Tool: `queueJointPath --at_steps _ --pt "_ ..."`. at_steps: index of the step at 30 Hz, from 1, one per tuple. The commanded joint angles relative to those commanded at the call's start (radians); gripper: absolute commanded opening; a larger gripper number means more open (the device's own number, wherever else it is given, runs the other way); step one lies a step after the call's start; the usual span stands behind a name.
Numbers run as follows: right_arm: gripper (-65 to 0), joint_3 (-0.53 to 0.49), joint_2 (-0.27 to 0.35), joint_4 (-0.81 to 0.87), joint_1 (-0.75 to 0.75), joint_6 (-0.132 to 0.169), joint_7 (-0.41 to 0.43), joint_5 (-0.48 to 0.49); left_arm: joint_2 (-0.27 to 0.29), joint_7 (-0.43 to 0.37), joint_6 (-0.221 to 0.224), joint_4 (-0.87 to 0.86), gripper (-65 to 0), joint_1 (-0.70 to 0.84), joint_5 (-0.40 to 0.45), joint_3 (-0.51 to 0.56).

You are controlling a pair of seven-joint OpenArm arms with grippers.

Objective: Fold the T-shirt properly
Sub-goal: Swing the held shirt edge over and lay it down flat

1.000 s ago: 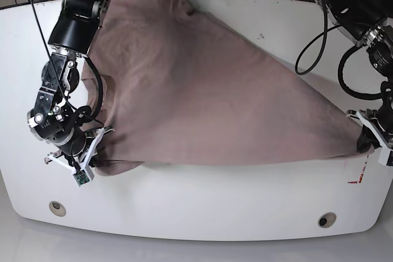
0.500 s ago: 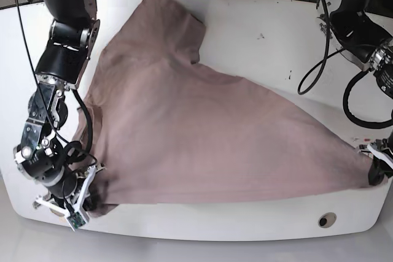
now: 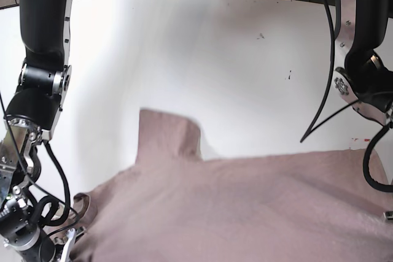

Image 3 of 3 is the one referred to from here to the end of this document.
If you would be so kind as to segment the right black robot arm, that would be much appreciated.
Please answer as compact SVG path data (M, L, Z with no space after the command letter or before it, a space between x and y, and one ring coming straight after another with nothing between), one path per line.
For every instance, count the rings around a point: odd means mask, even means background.
M1 141L1 236L23 261L69 261L79 214L71 206L69 184L58 168L64 198L30 187L41 174L37 146L49 144L63 110L69 65L72 0L20 0L20 29L26 56L16 92L2 105L6 136Z

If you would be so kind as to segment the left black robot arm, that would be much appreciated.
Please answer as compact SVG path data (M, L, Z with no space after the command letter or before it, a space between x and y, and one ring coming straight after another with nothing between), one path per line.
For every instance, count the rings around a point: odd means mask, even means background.
M305 140L320 125L319 118L330 87L363 118L381 125L368 143L362 161L365 181L375 190L392 193L392 185L375 180L370 157L377 143L392 130L392 71L383 63L376 48L384 40L391 0L335 0L332 14L322 0L330 32L330 66L321 104L305 131Z

